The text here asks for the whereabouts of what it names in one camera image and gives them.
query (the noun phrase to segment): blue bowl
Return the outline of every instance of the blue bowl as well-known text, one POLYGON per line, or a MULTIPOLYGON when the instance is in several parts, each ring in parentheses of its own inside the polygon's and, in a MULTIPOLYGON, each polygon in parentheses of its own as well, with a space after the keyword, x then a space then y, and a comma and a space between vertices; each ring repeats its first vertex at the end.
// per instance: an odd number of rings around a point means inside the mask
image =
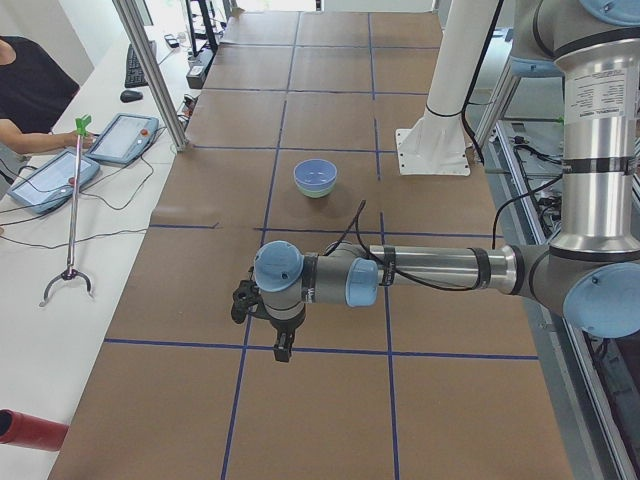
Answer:
POLYGON ((321 158, 311 158, 300 162, 293 170, 293 179, 296 185, 307 196, 311 196, 310 192, 315 192, 319 196, 328 194, 333 189, 337 176, 336 166, 321 158))

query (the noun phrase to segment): tablet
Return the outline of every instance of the tablet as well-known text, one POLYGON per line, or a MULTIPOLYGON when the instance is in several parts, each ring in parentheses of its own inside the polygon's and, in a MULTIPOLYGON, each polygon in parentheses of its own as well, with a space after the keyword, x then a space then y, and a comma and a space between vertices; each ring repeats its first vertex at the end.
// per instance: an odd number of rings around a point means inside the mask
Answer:
POLYGON ((119 113, 85 155, 96 162, 129 165, 147 148, 158 124, 154 117, 119 113))
MULTIPOLYGON (((58 208, 73 194, 75 174, 75 150, 63 150, 37 169, 29 178, 15 183, 7 194, 15 201, 29 207, 35 213, 45 213, 58 208)), ((91 180, 100 165, 91 159, 80 160, 80 187, 91 180)))

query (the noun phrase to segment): red cylinder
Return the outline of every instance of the red cylinder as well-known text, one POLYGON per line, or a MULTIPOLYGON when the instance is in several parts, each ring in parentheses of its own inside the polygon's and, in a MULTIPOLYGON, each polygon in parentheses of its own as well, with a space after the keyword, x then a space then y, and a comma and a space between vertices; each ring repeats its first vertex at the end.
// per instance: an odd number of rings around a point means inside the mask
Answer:
POLYGON ((56 452, 62 447, 68 429, 62 423, 0 410, 0 443, 56 452))

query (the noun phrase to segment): black shirt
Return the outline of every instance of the black shirt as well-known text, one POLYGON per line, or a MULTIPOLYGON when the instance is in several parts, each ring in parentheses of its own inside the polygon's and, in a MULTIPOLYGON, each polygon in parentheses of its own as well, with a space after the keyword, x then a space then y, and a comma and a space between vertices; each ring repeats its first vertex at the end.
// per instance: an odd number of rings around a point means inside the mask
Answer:
POLYGON ((49 133, 78 84, 37 43, 1 38, 13 47, 16 59, 0 65, 0 119, 11 120, 22 133, 49 133))

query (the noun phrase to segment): computer mouse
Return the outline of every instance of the computer mouse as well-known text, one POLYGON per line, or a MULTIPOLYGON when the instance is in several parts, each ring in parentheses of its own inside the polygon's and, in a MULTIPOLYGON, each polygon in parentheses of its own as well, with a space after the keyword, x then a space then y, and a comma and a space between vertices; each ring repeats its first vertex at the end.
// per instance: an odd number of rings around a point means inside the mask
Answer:
POLYGON ((123 103, 135 102, 142 99, 142 92, 137 90, 123 90, 120 94, 120 101, 123 103))

